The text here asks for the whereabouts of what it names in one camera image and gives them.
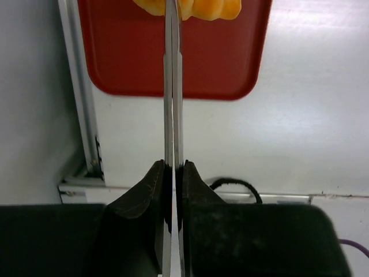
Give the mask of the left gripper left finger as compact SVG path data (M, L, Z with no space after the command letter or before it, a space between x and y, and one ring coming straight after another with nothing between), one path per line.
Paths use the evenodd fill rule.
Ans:
M164 163L110 204L3 205L2 276L158 276Z

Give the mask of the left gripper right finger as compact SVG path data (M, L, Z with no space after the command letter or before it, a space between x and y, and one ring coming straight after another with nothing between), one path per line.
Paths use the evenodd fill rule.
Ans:
M308 204L225 202L186 161L182 276L350 276L334 226Z

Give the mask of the metal tongs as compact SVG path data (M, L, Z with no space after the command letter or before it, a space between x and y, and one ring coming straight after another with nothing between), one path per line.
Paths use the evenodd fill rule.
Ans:
M180 4L165 2L164 54L164 162L170 193L171 238L178 241L179 265L170 276L186 276L183 246L183 65L180 39Z

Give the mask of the orange croissant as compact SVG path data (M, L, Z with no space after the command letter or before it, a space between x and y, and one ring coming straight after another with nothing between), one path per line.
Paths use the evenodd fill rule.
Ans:
M167 3L165 0L134 0L133 2L153 16L165 15ZM181 0L176 3L183 21L190 17L206 21L233 20L242 9L241 0Z

